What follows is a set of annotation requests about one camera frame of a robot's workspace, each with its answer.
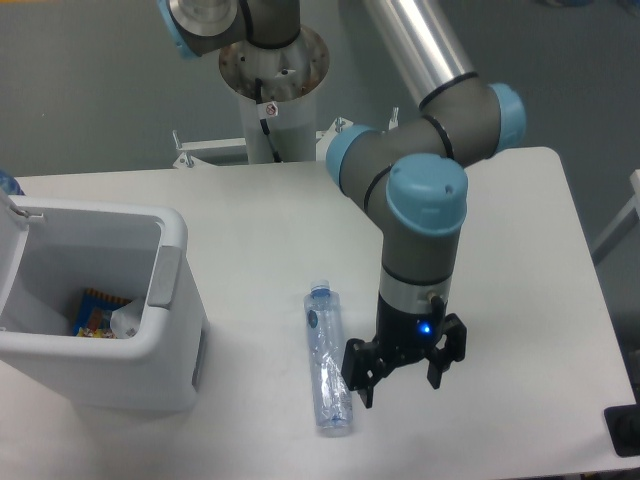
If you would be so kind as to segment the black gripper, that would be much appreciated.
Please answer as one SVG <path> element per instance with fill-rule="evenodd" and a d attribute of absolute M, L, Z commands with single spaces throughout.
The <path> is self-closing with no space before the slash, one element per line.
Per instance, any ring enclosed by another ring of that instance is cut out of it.
<path fill-rule="evenodd" d="M 442 348 L 437 346 L 445 338 Z M 443 299 L 432 296 L 426 313 L 396 309 L 379 295 L 376 335 L 371 341 L 346 342 L 341 374 L 349 391 L 356 392 L 364 407 L 373 406 L 375 386 L 394 369 L 429 361 L 427 380 L 439 389 L 442 376 L 453 362 L 466 355 L 467 328 L 454 313 L 444 318 Z"/>

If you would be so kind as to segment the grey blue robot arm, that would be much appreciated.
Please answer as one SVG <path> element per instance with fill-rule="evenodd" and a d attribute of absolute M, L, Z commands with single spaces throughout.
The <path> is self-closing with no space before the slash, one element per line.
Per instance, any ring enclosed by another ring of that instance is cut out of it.
<path fill-rule="evenodd" d="M 463 360 L 467 331 L 446 305 L 467 213 L 466 168 L 516 146 L 526 130 L 518 94 L 483 83 L 435 1 L 368 1 L 420 116 L 379 132 L 354 125 L 334 137 L 326 168 L 381 230 L 376 332 L 351 339 L 341 373 L 366 406 L 394 370 L 427 361 L 433 387 Z M 302 100 L 323 81 L 328 55 L 303 26 L 296 1 L 162 1 L 159 11 L 186 58 L 211 52 L 227 85 L 248 103 L 253 163 L 315 154 L 313 114 Z"/>

